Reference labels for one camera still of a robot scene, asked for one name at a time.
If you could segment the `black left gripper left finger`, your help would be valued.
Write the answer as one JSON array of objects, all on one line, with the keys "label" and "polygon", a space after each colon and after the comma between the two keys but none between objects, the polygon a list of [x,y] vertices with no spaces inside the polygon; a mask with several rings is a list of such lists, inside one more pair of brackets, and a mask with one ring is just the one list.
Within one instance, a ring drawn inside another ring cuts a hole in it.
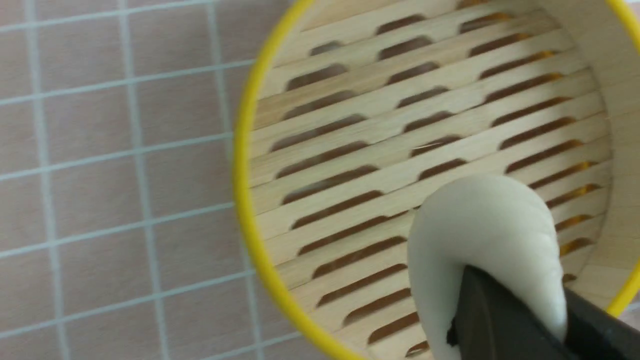
[{"label": "black left gripper left finger", "polygon": [[528,307],[487,272],[466,266],[446,343],[462,360],[574,360]]}]

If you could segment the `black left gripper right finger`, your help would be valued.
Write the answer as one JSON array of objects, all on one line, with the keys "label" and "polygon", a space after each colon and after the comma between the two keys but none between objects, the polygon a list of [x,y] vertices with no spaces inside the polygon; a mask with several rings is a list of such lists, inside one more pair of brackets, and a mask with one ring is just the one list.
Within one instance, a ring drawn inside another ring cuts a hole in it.
[{"label": "black left gripper right finger", "polygon": [[638,360],[640,332],[571,289],[565,289],[565,346],[579,360]]}]

